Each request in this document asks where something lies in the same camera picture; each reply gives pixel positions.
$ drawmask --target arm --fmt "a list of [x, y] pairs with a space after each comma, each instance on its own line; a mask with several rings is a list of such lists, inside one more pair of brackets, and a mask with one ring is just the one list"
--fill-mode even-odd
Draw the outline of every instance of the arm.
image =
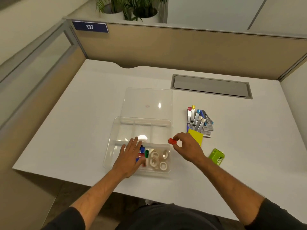
[[[273, 203], [264, 202], [265, 198], [244, 185], [242, 182], [231, 176], [225, 170], [213, 163], [213, 161], [207, 158], [199, 144], [189, 133], [179, 133], [174, 136], [174, 140], [181, 140], [182, 147], [174, 145], [174, 149], [183, 156], [187, 161], [196, 165], [202, 173], [209, 179], [209, 181], [216, 188], [221, 197], [225, 200], [227, 205], [236, 215], [236, 217], [244, 225], [253, 223], [251, 229], [265, 229], [256, 228], [255, 226], [266, 226], [268, 229], [275, 229], [274, 221], [279, 219], [287, 221], [291, 219], [291, 223], [300, 226], [302, 223], [288, 214], [286, 211], [282, 212], [277, 205]], [[274, 218], [273, 215], [267, 215], [266, 209], [276, 211], [280, 213], [278, 218]]]
[[[138, 162], [135, 160], [138, 157], [138, 152], [142, 144], [142, 141], [139, 141], [138, 144], [137, 141], [137, 137], [135, 139], [131, 139], [126, 149], [126, 145], [123, 145], [113, 168], [99, 182], [97, 182], [86, 193], [78, 198], [71, 205], [71, 207], [69, 207], [68, 210], [70, 213], [74, 211], [76, 218], [78, 215], [81, 215], [82, 219], [84, 220], [86, 230], [90, 228], [100, 209], [116, 186], [124, 178], [128, 178], [134, 174], [139, 166], [145, 162], [145, 158], [140, 158]], [[79, 229], [73, 226], [73, 223], [71, 223], [71, 219], [73, 218], [63, 214], [64, 213], [56, 217], [56, 219], [48, 224], [45, 229]], [[69, 223], [66, 221], [66, 223], [63, 224], [62, 221], [57, 220], [59, 217], [61, 217], [61, 220], [69, 220]]]

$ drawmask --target person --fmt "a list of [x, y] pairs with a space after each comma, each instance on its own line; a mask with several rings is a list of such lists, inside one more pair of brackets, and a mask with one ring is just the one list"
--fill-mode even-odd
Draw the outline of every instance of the person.
[[[286, 210], [281, 209], [214, 164], [204, 155], [199, 144], [189, 133], [178, 133], [173, 139], [182, 141], [182, 147], [175, 144], [174, 149], [209, 179], [247, 230], [307, 229], [307, 225], [291, 216]], [[142, 142], [138, 142], [136, 137], [131, 139], [127, 146], [123, 145], [113, 168], [42, 229], [88, 230], [115, 187], [123, 179], [134, 174], [145, 162], [145, 158], [140, 158], [136, 162], [141, 144]], [[159, 204], [140, 207], [129, 218], [122, 221], [116, 229], [221, 230], [223, 227], [216, 216], [208, 213], [174, 204]]]

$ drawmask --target blue sign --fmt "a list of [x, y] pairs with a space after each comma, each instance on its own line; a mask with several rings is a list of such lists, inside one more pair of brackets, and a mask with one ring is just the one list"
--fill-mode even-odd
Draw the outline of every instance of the blue sign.
[[106, 23], [72, 21], [72, 24], [74, 24], [75, 29], [78, 31], [96, 31], [109, 33]]

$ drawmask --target white desk surface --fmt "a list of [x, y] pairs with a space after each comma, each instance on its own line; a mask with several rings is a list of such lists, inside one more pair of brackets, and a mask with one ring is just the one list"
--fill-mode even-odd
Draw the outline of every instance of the white desk surface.
[[[94, 185], [106, 173], [102, 163], [126, 88], [170, 89], [172, 74], [250, 83], [252, 100], [174, 90], [173, 135], [186, 131], [188, 106], [202, 107], [214, 121], [205, 155], [225, 152], [223, 169], [307, 222], [307, 151], [279, 81], [86, 60], [13, 168]], [[170, 178], [134, 175], [115, 191], [236, 219], [193, 164], [172, 157]]]

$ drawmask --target right hand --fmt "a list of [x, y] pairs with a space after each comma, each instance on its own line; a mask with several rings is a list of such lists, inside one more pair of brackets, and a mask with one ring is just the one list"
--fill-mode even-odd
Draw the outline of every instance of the right hand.
[[173, 137], [173, 139], [176, 141], [182, 141], [182, 147], [179, 147], [177, 144], [173, 145], [173, 147], [187, 161], [192, 162], [194, 165], [196, 165], [203, 159], [207, 159], [201, 147], [190, 135], [190, 133], [178, 133]]

